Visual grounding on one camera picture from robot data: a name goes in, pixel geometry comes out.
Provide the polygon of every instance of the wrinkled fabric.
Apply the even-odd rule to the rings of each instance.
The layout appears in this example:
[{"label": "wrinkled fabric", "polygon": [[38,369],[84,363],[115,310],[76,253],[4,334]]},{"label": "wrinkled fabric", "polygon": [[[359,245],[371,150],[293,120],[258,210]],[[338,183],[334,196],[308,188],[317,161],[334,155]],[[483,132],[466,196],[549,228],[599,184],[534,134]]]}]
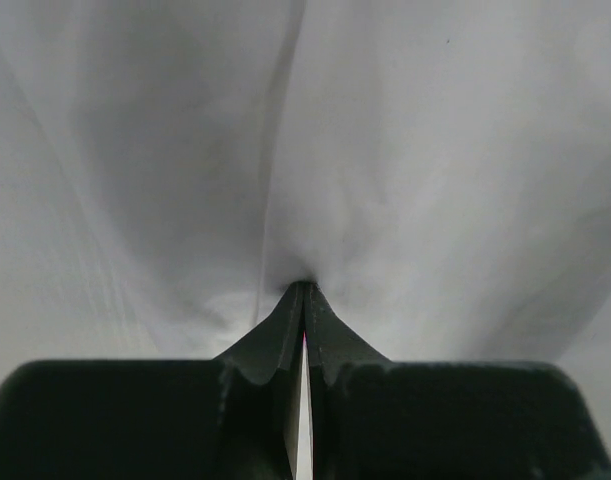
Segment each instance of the wrinkled fabric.
[{"label": "wrinkled fabric", "polygon": [[0,1],[0,379],[300,279],[394,359],[559,364],[611,450],[611,0]]}]

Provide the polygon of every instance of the white sheet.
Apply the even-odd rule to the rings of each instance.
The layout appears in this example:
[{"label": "white sheet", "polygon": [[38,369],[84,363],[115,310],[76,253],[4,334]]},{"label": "white sheet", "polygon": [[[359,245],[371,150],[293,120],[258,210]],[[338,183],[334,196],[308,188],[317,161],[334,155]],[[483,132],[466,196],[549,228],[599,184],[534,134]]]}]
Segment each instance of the white sheet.
[{"label": "white sheet", "polygon": [[611,450],[611,0],[0,1],[0,379],[301,278],[396,359],[557,362]]}]

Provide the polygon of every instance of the white surface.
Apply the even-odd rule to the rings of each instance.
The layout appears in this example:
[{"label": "white surface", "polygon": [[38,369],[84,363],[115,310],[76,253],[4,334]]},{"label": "white surface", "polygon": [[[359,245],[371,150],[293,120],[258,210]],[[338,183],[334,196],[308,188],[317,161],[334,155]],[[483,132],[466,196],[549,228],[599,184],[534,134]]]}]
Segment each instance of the white surface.
[{"label": "white surface", "polygon": [[611,449],[611,0],[303,6],[0,1],[0,379],[314,277],[393,358],[558,362]]}]

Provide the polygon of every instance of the white fabric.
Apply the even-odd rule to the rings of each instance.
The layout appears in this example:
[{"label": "white fabric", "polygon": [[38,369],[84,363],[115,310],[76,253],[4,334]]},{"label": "white fabric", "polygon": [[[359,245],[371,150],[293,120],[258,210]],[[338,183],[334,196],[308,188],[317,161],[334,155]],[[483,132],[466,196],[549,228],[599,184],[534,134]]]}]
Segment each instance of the white fabric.
[{"label": "white fabric", "polygon": [[611,449],[611,0],[0,0],[0,380],[302,278],[392,358],[558,363]]}]

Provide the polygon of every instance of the black object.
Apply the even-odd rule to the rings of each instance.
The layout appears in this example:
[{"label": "black object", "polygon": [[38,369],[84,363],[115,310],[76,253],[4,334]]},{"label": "black object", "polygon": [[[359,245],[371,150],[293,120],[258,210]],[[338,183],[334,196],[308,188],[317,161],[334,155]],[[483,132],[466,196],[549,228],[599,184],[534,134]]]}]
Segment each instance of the black object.
[{"label": "black object", "polygon": [[392,362],[309,283],[214,360],[21,367],[0,388],[0,479],[292,479],[304,332],[316,480],[611,479],[556,368]]}]

